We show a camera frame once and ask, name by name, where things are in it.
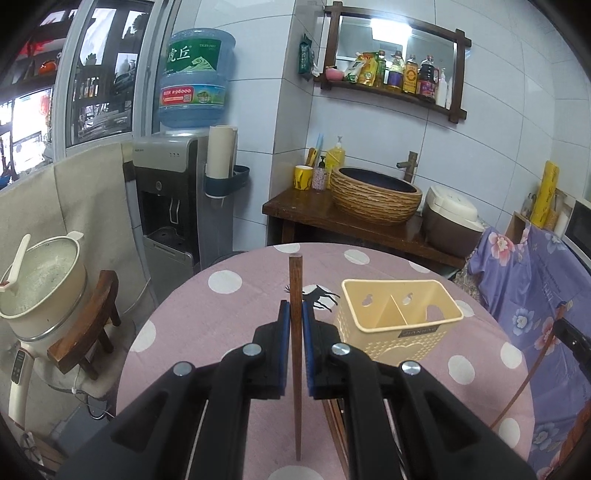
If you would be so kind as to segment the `brown wooden chopstick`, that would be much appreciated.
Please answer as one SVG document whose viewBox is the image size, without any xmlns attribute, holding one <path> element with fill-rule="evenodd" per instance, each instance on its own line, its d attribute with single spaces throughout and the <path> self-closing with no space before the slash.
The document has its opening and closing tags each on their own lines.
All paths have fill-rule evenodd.
<svg viewBox="0 0 591 480">
<path fill-rule="evenodd" d="M 290 256 L 290 336 L 291 336 L 291 378 L 294 391 L 294 443 L 295 458 L 301 460 L 301 423 L 303 423 L 303 407 L 301 407 L 301 376 L 303 375 L 303 256 Z"/>
</svg>

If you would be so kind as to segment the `purple floral cloth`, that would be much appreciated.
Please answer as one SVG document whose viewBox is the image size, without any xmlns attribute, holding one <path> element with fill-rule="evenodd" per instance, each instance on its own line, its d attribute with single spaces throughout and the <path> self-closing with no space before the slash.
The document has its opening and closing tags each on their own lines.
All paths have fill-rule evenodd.
<svg viewBox="0 0 591 480">
<path fill-rule="evenodd" d="M 590 333 L 590 274 L 559 237 L 533 225 L 525 227 L 519 242 L 488 228 L 468 271 L 477 278 L 485 309 L 533 373 L 535 425 L 526 451 L 537 476 L 545 479 L 590 399 L 590 383 L 578 362 L 552 335 L 559 313 Z"/>
</svg>

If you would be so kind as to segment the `beige plastic utensil holder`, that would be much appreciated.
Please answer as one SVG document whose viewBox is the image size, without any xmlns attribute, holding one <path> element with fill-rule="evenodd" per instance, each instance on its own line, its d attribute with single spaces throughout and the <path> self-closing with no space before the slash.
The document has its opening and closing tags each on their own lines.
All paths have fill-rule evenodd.
<svg viewBox="0 0 591 480">
<path fill-rule="evenodd" d="M 346 279 L 335 326 L 342 342 L 397 366 L 422 360 L 463 319 L 437 280 Z"/>
</svg>

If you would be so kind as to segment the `white microwave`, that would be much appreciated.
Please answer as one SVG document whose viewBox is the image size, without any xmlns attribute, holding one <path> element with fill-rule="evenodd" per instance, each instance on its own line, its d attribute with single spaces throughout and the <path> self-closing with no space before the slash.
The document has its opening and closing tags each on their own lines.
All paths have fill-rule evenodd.
<svg viewBox="0 0 591 480">
<path fill-rule="evenodd" d="M 579 260 L 590 268 L 591 208 L 588 200 L 575 201 L 562 240 Z"/>
</svg>

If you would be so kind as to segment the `yellow roll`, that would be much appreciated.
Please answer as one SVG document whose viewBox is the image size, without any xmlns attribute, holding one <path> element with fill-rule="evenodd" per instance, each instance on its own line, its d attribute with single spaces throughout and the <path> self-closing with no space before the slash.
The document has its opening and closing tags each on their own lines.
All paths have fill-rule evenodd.
<svg viewBox="0 0 591 480">
<path fill-rule="evenodd" d="M 545 163 L 542 181 L 538 189 L 536 201 L 533 205 L 530 222 L 542 228 L 551 210 L 551 204 L 558 185 L 560 169 L 552 161 Z"/>
</svg>

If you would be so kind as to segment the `brown white rice cooker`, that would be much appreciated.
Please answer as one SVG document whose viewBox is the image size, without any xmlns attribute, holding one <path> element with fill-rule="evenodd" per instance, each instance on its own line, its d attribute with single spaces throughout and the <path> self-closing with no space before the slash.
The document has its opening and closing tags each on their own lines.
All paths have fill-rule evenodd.
<svg viewBox="0 0 591 480">
<path fill-rule="evenodd" d="M 422 210 L 422 232 L 439 251 L 468 258 L 485 231 L 477 208 L 464 195 L 443 186 L 431 186 Z"/>
</svg>

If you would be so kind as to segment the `grey water dispenser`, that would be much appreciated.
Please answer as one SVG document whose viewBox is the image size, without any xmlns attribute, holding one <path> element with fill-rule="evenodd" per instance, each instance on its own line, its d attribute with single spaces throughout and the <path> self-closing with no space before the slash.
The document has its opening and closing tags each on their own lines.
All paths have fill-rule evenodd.
<svg viewBox="0 0 591 480">
<path fill-rule="evenodd" d="M 232 254 L 233 200 L 205 195 L 208 134 L 132 144 L 142 245 L 157 302 Z"/>
</svg>

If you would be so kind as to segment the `cream electric cooking pot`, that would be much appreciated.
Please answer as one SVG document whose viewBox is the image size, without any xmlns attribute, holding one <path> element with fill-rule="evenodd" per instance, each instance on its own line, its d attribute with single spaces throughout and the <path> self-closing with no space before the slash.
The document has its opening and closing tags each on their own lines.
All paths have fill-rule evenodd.
<svg viewBox="0 0 591 480">
<path fill-rule="evenodd" d="M 21 429 L 34 366 L 50 362 L 49 347 L 72 327 L 86 294 L 83 238 L 71 231 L 31 245 L 31 235 L 25 234 L 1 276 L 1 318 L 19 342 L 10 372 L 8 417 Z"/>
</svg>

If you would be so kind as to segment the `woven basin sink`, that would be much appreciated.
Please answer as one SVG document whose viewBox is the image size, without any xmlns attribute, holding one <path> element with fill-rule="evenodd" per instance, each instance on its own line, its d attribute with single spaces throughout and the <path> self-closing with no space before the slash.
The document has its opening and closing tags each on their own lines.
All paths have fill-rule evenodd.
<svg viewBox="0 0 591 480">
<path fill-rule="evenodd" d="M 407 181 L 353 167 L 332 171 L 331 192 L 335 205 L 342 211 L 388 226 L 406 223 L 423 198 L 422 191 Z"/>
</svg>

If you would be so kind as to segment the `bronze faucet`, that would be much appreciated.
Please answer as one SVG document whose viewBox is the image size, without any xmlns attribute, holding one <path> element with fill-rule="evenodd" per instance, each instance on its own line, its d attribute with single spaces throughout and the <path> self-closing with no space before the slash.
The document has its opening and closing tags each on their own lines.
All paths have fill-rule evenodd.
<svg viewBox="0 0 591 480">
<path fill-rule="evenodd" d="M 416 172 L 416 168 L 418 165 L 418 153 L 414 151 L 410 151 L 408 155 L 408 159 L 403 162 L 398 162 L 396 167 L 400 170 L 404 171 L 404 180 L 408 183 L 412 183 L 414 181 L 414 176 Z"/>
</svg>

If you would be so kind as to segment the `pink patterned soap dispenser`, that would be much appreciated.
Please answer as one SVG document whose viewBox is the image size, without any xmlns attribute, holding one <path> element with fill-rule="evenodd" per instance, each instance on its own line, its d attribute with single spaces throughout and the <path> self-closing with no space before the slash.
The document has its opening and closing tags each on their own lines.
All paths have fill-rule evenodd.
<svg viewBox="0 0 591 480">
<path fill-rule="evenodd" d="M 327 170 L 325 169 L 325 156 L 315 163 L 314 173 L 312 174 L 311 188 L 315 191 L 324 191 L 327 186 Z"/>
</svg>

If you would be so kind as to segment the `yellow cup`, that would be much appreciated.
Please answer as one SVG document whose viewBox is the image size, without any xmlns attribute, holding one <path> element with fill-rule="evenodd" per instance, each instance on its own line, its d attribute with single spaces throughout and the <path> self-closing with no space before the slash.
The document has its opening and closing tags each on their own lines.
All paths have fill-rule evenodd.
<svg viewBox="0 0 591 480">
<path fill-rule="evenodd" d="M 294 166 L 294 188 L 300 191 L 311 190 L 314 168 L 307 165 Z"/>
</svg>

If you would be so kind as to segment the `yellow soap bottle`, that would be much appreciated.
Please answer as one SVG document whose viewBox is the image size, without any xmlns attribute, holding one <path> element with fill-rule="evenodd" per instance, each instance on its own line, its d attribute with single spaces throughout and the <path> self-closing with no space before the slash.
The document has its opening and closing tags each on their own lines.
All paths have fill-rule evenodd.
<svg viewBox="0 0 591 480">
<path fill-rule="evenodd" d="M 338 137 L 335 146 L 325 152 L 325 169 L 327 170 L 327 188 L 332 185 L 332 172 L 345 162 L 346 150 L 342 147 L 342 137 Z"/>
</svg>

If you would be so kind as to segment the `blue water jug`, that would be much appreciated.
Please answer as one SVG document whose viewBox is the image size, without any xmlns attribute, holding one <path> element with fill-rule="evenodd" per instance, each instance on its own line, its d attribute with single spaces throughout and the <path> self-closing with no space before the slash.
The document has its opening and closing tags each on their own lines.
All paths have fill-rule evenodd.
<svg viewBox="0 0 591 480">
<path fill-rule="evenodd" d="M 185 130 L 219 124 L 234 70 L 235 37 L 231 33 L 193 28 L 173 34 L 159 83 L 160 123 Z"/>
</svg>

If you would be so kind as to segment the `wooden framed wall shelf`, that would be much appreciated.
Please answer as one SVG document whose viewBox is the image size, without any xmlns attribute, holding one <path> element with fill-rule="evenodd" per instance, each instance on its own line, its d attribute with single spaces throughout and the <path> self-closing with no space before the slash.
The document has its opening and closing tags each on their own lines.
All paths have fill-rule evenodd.
<svg viewBox="0 0 591 480">
<path fill-rule="evenodd" d="M 472 40 L 401 14 L 332 2 L 318 83 L 399 99 L 438 112 L 453 124 L 463 107 L 466 55 Z"/>
</svg>

